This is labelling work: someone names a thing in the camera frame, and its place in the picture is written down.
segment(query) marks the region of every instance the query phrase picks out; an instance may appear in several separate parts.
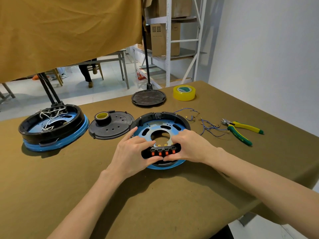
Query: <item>wire cutters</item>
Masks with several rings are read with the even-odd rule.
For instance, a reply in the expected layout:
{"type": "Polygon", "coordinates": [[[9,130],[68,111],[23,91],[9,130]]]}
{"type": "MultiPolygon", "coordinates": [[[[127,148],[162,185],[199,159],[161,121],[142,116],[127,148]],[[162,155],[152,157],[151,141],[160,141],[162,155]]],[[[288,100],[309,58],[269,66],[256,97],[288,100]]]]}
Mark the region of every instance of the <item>wire cutters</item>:
{"type": "Polygon", "coordinates": [[[242,123],[239,123],[239,122],[230,122],[229,120],[226,120],[226,119],[223,119],[221,120],[221,123],[226,125],[228,127],[228,130],[231,131],[235,137],[237,137],[240,141],[242,141],[243,143],[245,143],[246,145],[248,146],[251,146],[253,145],[253,143],[251,141],[249,141],[247,138],[245,138],[243,135],[241,135],[235,127],[239,127],[239,128],[245,128],[247,130],[251,130],[253,132],[257,132],[259,134],[264,134],[264,131],[259,129],[259,128],[256,128],[256,127],[253,127],[253,126],[250,126],[250,125],[246,125],[246,124],[242,124],[242,123]]]}

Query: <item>yellow tape roll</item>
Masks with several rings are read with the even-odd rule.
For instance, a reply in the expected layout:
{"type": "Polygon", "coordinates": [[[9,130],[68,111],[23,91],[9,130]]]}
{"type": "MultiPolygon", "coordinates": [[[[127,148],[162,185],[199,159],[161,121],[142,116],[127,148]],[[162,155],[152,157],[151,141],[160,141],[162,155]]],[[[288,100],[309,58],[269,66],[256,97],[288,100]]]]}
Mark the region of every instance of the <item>yellow tape roll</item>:
{"type": "Polygon", "coordinates": [[[196,89],[190,85],[177,85],[173,90],[173,97],[179,101],[190,101],[195,98],[196,89]]]}

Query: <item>yellow cloth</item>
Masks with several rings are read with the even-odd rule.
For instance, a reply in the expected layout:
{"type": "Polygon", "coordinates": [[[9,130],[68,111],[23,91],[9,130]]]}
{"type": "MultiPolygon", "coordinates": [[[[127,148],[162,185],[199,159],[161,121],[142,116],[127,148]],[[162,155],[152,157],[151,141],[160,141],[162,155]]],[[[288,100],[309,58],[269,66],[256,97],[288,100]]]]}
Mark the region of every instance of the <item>yellow cloth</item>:
{"type": "Polygon", "coordinates": [[[0,83],[142,40],[141,0],[0,0],[0,83]]]}

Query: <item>green and yellow handle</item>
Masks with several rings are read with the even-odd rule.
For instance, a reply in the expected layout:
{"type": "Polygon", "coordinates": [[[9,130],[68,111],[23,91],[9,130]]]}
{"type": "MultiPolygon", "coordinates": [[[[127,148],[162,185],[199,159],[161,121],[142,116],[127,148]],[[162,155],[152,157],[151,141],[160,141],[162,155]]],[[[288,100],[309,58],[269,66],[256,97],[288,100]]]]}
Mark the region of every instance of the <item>green and yellow handle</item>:
{"type": "Polygon", "coordinates": [[[239,127],[239,128],[245,128],[247,130],[250,130],[250,131],[253,131],[253,132],[257,132],[259,134],[264,134],[264,131],[259,129],[259,128],[256,128],[256,127],[253,127],[253,126],[250,126],[250,125],[247,125],[247,124],[242,124],[242,123],[239,123],[239,122],[232,122],[234,125],[232,124],[229,124],[228,125],[228,130],[231,131],[235,137],[237,137],[240,141],[242,141],[243,143],[245,143],[246,145],[248,146],[251,146],[253,145],[253,143],[245,138],[243,135],[241,135],[237,130],[236,130],[236,127],[239,127]]]}

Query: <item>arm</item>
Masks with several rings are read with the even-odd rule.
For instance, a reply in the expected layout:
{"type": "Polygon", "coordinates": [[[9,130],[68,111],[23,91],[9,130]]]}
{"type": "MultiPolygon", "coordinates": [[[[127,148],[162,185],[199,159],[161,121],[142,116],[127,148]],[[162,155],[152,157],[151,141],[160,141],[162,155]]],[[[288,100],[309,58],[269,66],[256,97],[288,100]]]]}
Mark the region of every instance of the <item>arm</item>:
{"type": "Polygon", "coordinates": [[[216,148],[193,131],[172,137],[181,151],[164,160],[202,162],[235,179],[253,196],[309,239],[319,238],[319,194],[216,148]]]}
{"type": "Polygon", "coordinates": [[[130,137],[133,128],[119,142],[111,164],[103,170],[89,192],[52,232],[48,239],[88,239],[98,218],[118,186],[128,177],[163,159],[155,156],[143,159],[141,151],[154,145],[144,138],[130,137]]]}

